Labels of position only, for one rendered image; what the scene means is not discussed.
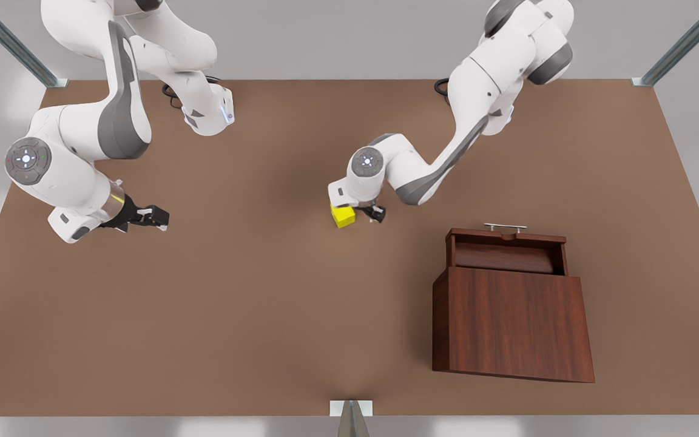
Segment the yellow square block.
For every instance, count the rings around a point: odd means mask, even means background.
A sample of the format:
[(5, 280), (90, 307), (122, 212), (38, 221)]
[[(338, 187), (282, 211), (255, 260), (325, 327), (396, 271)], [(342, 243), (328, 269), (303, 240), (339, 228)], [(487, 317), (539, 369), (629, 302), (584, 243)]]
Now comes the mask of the yellow square block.
[(331, 205), (331, 211), (334, 222), (339, 229), (352, 225), (356, 221), (357, 213), (351, 206), (335, 207)]

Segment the dark wooden cabinet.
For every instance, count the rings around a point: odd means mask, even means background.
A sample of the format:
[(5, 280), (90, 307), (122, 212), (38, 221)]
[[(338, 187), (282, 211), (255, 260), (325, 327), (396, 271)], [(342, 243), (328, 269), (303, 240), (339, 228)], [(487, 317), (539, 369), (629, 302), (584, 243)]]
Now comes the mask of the dark wooden cabinet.
[(432, 368), (592, 384), (581, 280), (449, 266), (433, 283)]

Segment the silver frame post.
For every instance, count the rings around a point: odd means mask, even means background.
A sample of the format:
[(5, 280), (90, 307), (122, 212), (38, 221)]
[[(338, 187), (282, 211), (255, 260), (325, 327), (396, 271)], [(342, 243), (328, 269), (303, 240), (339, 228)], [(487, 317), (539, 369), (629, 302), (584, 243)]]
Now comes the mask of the silver frame post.
[(332, 400), (331, 417), (339, 417), (337, 437), (370, 437), (365, 417), (373, 415), (372, 400)]
[(699, 44), (699, 19), (658, 59), (649, 71), (630, 82), (635, 87), (653, 87)]
[(1, 20), (0, 45), (47, 88), (66, 88), (69, 85), (67, 78), (56, 77)]

